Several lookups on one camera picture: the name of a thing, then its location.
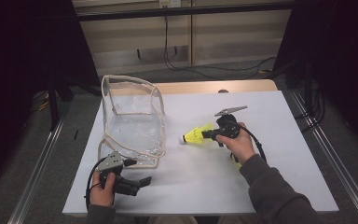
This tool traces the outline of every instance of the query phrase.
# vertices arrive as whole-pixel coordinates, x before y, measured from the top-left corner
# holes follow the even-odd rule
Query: electrical outlet
[[[159,0],[159,7],[170,7],[170,0]]]
[[[181,0],[171,0],[170,7],[180,7]]]

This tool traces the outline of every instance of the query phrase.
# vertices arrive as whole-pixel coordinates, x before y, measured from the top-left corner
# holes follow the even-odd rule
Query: person's right hand
[[[252,145],[251,136],[244,130],[240,130],[237,138],[232,139],[222,135],[216,136],[216,141],[223,143],[238,158],[240,164],[243,165],[249,158],[254,156],[255,150]]]

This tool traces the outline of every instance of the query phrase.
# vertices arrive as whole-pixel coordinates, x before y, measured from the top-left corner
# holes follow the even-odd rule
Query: person's left hand
[[[115,199],[115,194],[113,192],[115,180],[115,174],[110,173],[106,178],[106,183],[103,189],[100,181],[100,172],[94,172],[94,175],[92,176],[92,186],[95,185],[95,187],[91,189],[91,204],[108,207],[112,206],[113,200]]]

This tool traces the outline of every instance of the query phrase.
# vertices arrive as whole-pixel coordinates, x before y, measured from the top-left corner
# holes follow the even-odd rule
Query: clear plastic bag
[[[136,77],[104,76],[104,135],[98,159],[112,150],[137,160],[132,167],[156,167],[165,154],[164,104],[158,88]]]

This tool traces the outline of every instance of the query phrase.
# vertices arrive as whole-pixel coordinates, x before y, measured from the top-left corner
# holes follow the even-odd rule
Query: wall
[[[140,0],[137,3],[133,3],[135,1],[133,0],[128,4],[107,4],[106,0],[100,0],[96,1],[98,6],[89,4],[86,7],[79,7],[79,1],[73,1],[74,5],[77,6],[77,13],[159,8],[158,1],[147,0]],[[278,2],[276,0],[197,0],[182,1],[182,7],[191,7],[191,2],[195,7],[206,7],[274,1]],[[289,15],[290,10],[280,10],[169,17],[167,45],[168,47],[176,46],[186,49],[183,50],[185,57],[181,59],[186,61],[186,65],[265,59],[278,53]],[[104,58],[122,58],[124,54],[109,54],[109,52],[124,51],[133,52],[131,55],[135,58],[131,58],[131,60],[135,60],[137,49],[143,53],[145,58],[148,56],[147,53],[151,52],[151,49],[164,48],[164,18],[83,21],[81,25],[90,51],[97,60],[102,57],[101,55]],[[159,52],[161,52],[159,62],[148,61],[149,65],[159,64],[159,66],[145,66],[145,62],[143,62],[142,68],[136,71],[164,67],[163,51],[156,51],[156,53]],[[122,66],[132,67],[131,71],[133,72],[135,65]],[[121,65],[120,63],[96,62],[96,66],[97,69],[101,69]],[[110,71],[115,73],[129,72],[126,69],[124,71],[122,69],[111,69]]]

